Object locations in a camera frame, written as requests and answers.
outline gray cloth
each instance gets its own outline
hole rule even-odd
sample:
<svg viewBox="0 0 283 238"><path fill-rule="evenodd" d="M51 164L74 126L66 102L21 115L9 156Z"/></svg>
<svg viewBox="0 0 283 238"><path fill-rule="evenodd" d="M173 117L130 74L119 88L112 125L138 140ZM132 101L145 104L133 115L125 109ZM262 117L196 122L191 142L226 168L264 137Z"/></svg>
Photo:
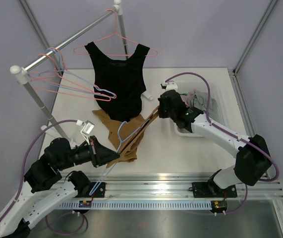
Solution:
<svg viewBox="0 0 283 238"><path fill-rule="evenodd" d="M193 90L192 92L188 92L186 96L181 95L181 99L188 107L196 107L206 112L208 93ZM218 122L218 106L214 98L210 99L209 115L210 118Z"/></svg>

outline perforated metal strip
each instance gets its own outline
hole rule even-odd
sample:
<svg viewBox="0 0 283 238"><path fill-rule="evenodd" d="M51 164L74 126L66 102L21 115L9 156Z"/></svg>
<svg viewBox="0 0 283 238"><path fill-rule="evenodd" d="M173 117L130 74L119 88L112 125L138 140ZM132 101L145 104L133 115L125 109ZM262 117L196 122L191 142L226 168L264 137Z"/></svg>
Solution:
<svg viewBox="0 0 283 238"><path fill-rule="evenodd" d="M93 210L211 210L210 201L104 201L94 200L92 207L80 207L79 200L62 203L57 209Z"/></svg>

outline gray floor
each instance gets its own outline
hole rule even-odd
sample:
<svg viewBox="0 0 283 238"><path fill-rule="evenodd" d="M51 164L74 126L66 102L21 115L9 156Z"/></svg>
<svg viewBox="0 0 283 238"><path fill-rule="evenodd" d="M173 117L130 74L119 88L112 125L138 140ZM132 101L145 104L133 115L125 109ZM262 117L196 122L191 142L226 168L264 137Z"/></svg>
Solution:
<svg viewBox="0 0 283 238"><path fill-rule="evenodd" d="M237 206L230 203L229 209ZM66 211L49 215L53 221ZM235 214L214 217L206 211L98 211L86 213L88 230L72 237L78 238L282 238L282 233L270 202L248 201ZM81 219L74 215L57 221L53 228L70 232ZM57 237L42 221L29 238Z"/></svg>

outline clothing rack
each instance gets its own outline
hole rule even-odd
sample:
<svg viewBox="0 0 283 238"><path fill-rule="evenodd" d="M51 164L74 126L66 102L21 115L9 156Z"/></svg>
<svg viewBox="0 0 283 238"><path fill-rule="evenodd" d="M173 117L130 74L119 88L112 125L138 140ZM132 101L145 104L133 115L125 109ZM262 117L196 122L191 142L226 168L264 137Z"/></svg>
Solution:
<svg viewBox="0 0 283 238"><path fill-rule="evenodd" d="M120 27L120 32L121 35L126 38L126 33L125 33L125 28L124 28L124 23L123 23L123 17L122 17L122 7L121 7L121 0L114 0L114 6L111 8L118 14L118 21L119 21L119 27ZM81 35L86 33L88 30L92 29L94 26L105 20L107 17L112 15L114 12L113 11L107 11L105 14L103 14L101 17L97 18L95 21L84 27L82 30L79 32L75 33L71 37L67 38L64 40L62 43L59 45L55 46L56 49L61 50L71 42L73 42L75 39L79 38ZM127 41L126 39L122 39L122 43L124 46L125 54L128 54L128 48L127 48ZM54 55L54 51L49 51L46 53L48 56ZM56 123L57 120L55 117L52 115L52 113L49 111L49 109L46 107L46 105L43 103L39 95L36 93L34 88L31 86L31 84L28 81L28 72L30 72L32 69L34 69L36 66L40 65L43 63L45 60L47 60L47 56L41 56L37 60L33 61L31 64L25 66L25 67L20 67L17 65L13 65L10 68L10 72L16 77L18 82L23 85L23 87L27 90L27 92L30 94L32 99L37 103L39 108L42 110L42 112L46 115L48 118L49 122L52 124ZM57 132L64 138L68 138L64 130L60 127L60 125L56 125L55 129Z"/></svg>

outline brown cloth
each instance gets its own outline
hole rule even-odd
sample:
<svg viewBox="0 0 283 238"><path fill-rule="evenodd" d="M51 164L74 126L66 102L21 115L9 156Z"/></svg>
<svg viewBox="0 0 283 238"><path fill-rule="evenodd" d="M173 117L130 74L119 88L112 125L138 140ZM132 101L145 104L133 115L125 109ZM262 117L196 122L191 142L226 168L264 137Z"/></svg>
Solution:
<svg viewBox="0 0 283 238"><path fill-rule="evenodd" d="M118 148L120 145L120 140L117 132L122 122L110 119L110 117L102 109L93 111L93 113L98 116L101 122L108 128L108 139L115 148ZM144 131L148 125L150 125L158 117L158 115L158 107L156 107L154 111L147 117L147 119L144 119L141 115L139 115L121 127L119 135L121 139L124 140L149 119L149 121L142 128L140 128L135 135L131 136L128 140L122 143L119 149L120 157L109 162L107 164L107 168L117 162L132 162L137 159L137 147L143 138Z"/></svg>

